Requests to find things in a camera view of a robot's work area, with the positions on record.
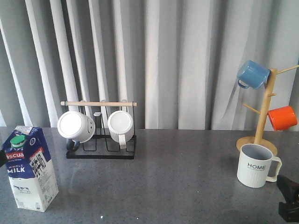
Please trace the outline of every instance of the round wooden base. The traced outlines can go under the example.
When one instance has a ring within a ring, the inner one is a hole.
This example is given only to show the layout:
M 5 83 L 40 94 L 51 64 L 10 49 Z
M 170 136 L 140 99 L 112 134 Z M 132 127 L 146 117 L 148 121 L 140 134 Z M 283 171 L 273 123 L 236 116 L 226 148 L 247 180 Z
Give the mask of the round wooden base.
M 253 144 L 254 138 L 255 138 L 254 136 L 247 136 L 247 137 L 240 138 L 236 143 L 237 149 L 240 151 L 242 145 Z M 270 149 L 275 156 L 277 155 L 277 152 L 278 152 L 277 148 L 271 142 L 269 142 L 265 139 L 261 139 L 261 142 L 259 145 L 265 146 L 266 148 Z

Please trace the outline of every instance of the orange mug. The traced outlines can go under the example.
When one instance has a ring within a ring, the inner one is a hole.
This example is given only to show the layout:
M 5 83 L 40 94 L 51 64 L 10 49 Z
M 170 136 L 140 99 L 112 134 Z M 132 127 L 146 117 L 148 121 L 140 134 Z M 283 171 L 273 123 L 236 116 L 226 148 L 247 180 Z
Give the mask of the orange mug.
M 298 124 L 296 114 L 291 106 L 284 106 L 268 111 L 274 131 L 284 131 Z

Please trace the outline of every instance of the table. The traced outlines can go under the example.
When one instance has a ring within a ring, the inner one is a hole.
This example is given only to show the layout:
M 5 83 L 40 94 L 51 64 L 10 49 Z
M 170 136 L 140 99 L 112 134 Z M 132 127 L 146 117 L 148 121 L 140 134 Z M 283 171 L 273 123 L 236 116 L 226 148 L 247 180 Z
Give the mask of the table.
M 1 143 L 13 128 L 0 128 Z M 0 168 L 0 223 L 285 223 L 276 183 L 252 189 L 236 178 L 236 141 L 252 131 L 138 129 L 133 160 L 66 159 L 65 139 L 43 128 L 59 193 L 45 213 L 18 209 Z M 280 174 L 299 182 L 299 133 L 265 132 Z

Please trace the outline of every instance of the blue mug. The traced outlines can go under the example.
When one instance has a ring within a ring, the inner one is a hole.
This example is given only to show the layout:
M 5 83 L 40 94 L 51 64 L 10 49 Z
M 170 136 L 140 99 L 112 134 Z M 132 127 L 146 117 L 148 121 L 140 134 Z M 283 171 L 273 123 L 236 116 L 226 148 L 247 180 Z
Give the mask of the blue mug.
M 251 87 L 256 90 L 267 81 L 269 74 L 269 69 L 249 60 L 238 71 L 238 84 L 241 88 Z

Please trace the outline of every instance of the wooden mug tree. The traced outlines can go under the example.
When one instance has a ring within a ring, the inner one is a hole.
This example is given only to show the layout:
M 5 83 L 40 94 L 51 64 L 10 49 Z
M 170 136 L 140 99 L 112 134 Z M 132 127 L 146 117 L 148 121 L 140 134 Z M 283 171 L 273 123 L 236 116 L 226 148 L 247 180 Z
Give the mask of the wooden mug tree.
M 270 107 L 271 97 L 276 95 L 276 93 L 273 93 L 273 88 L 274 88 L 277 74 L 280 74 L 280 73 L 283 73 L 283 72 L 286 72 L 286 71 L 289 71 L 292 69 L 296 69 L 296 68 L 299 68 L 299 65 L 296 65 L 296 66 L 293 66 L 291 68 L 281 70 L 281 71 L 277 71 L 277 69 L 270 69 L 270 75 L 267 80 L 267 83 L 265 84 L 265 92 L 263 95 L 263 103 L 262 103 L 261 111 L 258 111 L 247 104 L 243 104 L 245 107 L 260 114 L 260 117 L 259 117 L 259 120 L 257 123 L 255 136 L 246 136 L 246 137 L 240 138 L 236 143 L 236 147 L 238 150 L 241 150 L 241 146 L 243 146 L 245 144 L 254 143 L 254 144 L 258 144 L 258 145 L 267 147 L 268 149 L 270 149 L 273 152 L 274 155 L 277 155 L 277 152 L 278 152 L 277 148 L 271 142 L 263 139 L 263 132 L 264 132 L 266 119 L 267 119 L 267 115 L 268 115 L 268 111 L 269 111 L 269 107 Z

